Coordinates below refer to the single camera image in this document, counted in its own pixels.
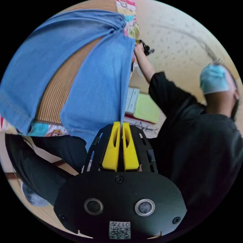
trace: screw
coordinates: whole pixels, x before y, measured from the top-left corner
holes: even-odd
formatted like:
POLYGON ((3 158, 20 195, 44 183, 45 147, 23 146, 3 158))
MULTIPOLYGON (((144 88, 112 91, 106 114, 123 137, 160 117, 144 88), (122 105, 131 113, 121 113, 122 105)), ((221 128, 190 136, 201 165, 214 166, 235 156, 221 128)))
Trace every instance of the screw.
POLYGON ((180 217, 175 217, 172 221, 172 224, 176 225, 179 222, 180 222, 180 217))
POLYGON ((118 176, 116 177, 115 181, 116 181, 117 183, 122 183, 122 182, 123 182, 123 177, 121 177, 120 175, 118 175, 118 176))
POLYGON ((67 219, 66 219, 66 217, 65 217, 64 215, 60 214, 60 215, 59 215, 59 220, 60 220, 61 222, 64 222, 64 221, 66 221, 67 219))

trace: black shirt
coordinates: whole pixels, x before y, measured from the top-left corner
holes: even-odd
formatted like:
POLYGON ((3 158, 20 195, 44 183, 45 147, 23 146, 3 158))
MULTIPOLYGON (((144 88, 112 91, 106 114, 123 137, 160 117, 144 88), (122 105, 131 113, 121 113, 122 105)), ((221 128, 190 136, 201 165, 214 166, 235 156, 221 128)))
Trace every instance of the black shirt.
POLYGON ((157 138, 150 140, 158 172, 177 185, 187 207, 170 234, 186 232, 231 188, 243 160, 243 140, 232 119, 206 114, 205 106, 168 81, 164 72, 153 75, 149 94, 166 116, 157 138))

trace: black pants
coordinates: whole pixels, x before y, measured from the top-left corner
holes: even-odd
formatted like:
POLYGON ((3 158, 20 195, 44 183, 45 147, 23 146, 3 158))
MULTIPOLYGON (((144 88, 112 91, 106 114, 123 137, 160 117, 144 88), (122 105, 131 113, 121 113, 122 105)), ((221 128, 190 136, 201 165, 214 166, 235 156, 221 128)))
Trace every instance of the black pants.
MULTIPOLYGON (((34 144, 63 159, 81 173, 87 151, 79 137, 32 137, 34 144)), ((32 190, 54 206, 59 189, 73 175, 38 156, 22 136, 6 134, 5 143, 16 173, 32 190)))

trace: sticker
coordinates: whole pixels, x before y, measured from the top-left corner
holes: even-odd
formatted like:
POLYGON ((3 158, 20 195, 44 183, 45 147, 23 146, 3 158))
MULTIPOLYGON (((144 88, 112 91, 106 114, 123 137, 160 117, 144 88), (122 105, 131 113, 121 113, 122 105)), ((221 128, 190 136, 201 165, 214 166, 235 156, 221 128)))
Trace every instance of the sticker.
POLYGON ((131 239, 130 222, 110 221, 109 237, 110 239, 131 239))

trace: person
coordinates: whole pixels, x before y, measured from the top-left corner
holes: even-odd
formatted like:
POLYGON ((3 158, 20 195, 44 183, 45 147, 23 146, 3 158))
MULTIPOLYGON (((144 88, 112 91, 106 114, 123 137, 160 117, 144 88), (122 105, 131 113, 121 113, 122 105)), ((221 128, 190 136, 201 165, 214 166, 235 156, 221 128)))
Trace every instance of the person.
MULTIPOLYGON (((184 198, 187 213, 169 234, 181 235, 218 206, 239 172, 243 140, 234 123, 238 89, 225 67, 209 65, 200 76, 207 101, 202 105, 167 80, 164 72, 155 72, 142 44, 135 46, 134 53, 149 83, 149 95, 166 116, 158 136, 149 141, 158 173, 173 181, 184 198)), ((81 172, 87 155, 85 141, 70 136, 32 139, 36 146, 81 172)), ((5 141, 24 184, 54 205, 60 188, 73 175, 40 158, 21 136, 6 134, 5 141)))
POLYGON ((200 75, 207 102, 202 105, 164 72, 156 73, 142 44, 134 52, 149 83, 149 95, 166 116, 158 136, 149 142, 158 173, 177 185, 187 207, 175 230, 179 234, 202 222, 219 205, 240 170, 243 140, 234 123, 239 92, 224 65, 210 64, 200 75))

